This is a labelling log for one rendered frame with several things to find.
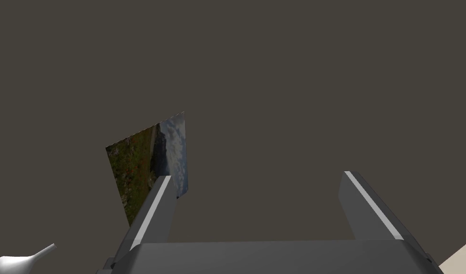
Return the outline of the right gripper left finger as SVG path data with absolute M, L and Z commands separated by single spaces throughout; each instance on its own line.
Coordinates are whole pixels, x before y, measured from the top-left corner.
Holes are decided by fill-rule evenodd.
M 172 176 L 160 176 L 120 244 L 115 262 L 139 244 L 166 243 L 176 203 L 176 187 Z

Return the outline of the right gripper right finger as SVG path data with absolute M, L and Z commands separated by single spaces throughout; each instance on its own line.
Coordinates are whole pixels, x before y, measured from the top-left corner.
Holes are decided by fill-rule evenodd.
M 415 240 L 360 173 L 342 172 L 338 198 L 357 240 Z

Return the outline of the white long-necked vase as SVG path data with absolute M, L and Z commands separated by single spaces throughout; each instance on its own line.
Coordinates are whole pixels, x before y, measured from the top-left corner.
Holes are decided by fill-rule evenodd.
M 56 248 L 57 246 L 55 244 L 51 244 L 31 256 L 1 256 L 0 274 L 30 274 L 36 261 Z

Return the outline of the landscape picture on wall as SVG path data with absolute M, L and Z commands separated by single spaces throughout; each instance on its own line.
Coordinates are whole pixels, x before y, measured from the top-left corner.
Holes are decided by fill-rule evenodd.
M 172 176 L 177 197 L 189 189 L 184 112 L 107 146 L 106 152 L 130 225 L 159 176 Z

